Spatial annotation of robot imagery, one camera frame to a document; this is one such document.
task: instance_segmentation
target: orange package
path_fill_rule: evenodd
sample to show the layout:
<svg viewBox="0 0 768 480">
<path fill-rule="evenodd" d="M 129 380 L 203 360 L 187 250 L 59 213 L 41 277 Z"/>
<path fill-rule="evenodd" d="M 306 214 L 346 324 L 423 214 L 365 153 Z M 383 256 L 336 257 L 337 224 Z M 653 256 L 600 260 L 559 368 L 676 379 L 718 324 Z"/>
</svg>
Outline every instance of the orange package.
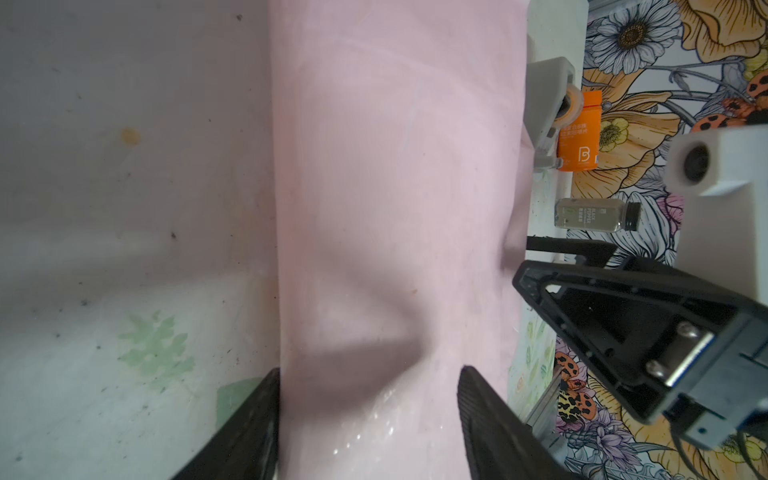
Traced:
<svg viewBox="0 0 768 480">
<path fill-rule="evenodd" d="M 575 172 L 598 167 L 600 149 L 600 120 L 603 116 L 603 92 L 584 92 L 584 109 L 576 121 L 560 130 L 558 157 L 563 159 L 560 170 Z"/>
</svg>

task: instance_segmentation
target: white flower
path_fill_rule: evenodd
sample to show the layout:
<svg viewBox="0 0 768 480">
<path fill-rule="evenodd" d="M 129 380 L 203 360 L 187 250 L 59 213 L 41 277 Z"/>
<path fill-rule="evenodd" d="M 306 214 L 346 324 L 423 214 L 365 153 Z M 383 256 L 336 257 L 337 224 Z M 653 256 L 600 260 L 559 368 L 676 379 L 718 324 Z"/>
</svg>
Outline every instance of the white flower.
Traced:
<svg viewBox="0 0 768 480">
<path fill-rule="evenodd" d="M 637 225 L 637 231 L 619 230 L 615 233 L 605 233 L 569 230 L 567 237 L 582 240 L 603 240 L 618 245 L 616 253 L 608 261 L 609 267 L 621 265 L 630 255 L 651 258 L 665 265 L 674 266 L 677 259 L 674 246 L 676 238 L 672 235 L 669 220 L 661 213 L 656 200 L 638 192 L 627 195 L 622 191 L 616 193 L 612 198 L 641 204 L 640 223 Z"/>
<path fill-rule="evenodd" d="M 605 73 L 634 73 L 663 55 L 679 30 L 677 4 L 646 0 L 604 18 L 588 41 L 589 56 Z"/>
</svg>

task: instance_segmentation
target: floral wallpaper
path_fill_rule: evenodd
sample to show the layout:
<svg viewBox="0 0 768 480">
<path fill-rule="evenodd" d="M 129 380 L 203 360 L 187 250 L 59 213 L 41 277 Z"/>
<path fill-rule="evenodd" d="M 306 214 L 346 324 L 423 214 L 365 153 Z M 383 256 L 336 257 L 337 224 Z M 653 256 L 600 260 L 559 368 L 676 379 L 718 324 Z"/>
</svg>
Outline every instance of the floral wallpaper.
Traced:
<svg viewBox="0 0 768 480">
<path fill-rule="evenodd" d="M 674 265 L 685 231 L 685 203 L 664 186 L 669 141 L 710 128 L 768 123 L 768 0 L 648 0 L 591 22 L 583 90 L 601 90 L 600 167 L 578 172 L 573 197 L 640 202 L 636 232 L 569 230 L 570 238 L 618 245 L 628 255 Z M 568 440 L 566 466 L 595 480 L 696 478 L 681 461 L 669 424 L 636 422 L 558 339 L 563 366 L 557 429 Z M 684 443 L 707 480 L 755 478 L 728 439 L 702 451 Z M 768 475 L 766 444 L 747 438 L 754 465 Z"/>
</svg>

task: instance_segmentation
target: spice bottle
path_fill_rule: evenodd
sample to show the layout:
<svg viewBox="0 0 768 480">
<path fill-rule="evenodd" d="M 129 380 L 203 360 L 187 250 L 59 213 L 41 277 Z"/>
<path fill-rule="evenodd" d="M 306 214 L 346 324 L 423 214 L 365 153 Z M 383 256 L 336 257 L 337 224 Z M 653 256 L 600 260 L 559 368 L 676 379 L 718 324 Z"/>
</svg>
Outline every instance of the spice bottle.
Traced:
<svg viewBox="0 0 768 480">
<path fill-rule="evenodd" d="M 640 211 L 639 203 L 617 198 L 561 198 L 554 205 L 554 225 L 599 232 L 637 230 Z"/>
</svg>

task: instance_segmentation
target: pink surface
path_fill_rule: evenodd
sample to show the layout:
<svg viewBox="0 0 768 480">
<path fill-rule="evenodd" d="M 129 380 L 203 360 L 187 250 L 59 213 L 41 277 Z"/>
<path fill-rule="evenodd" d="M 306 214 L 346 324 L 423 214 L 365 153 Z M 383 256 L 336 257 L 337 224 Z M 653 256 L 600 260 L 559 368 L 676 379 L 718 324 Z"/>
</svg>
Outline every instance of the pink surface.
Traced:
<svg viewBox="0 0 768 480">
<path fill-rule="evenodd" d="M 517 343 L 527 2 L 270 7 L 280 476 L 468 478 L 459 370 L 505 392 Z"/>
</svg>

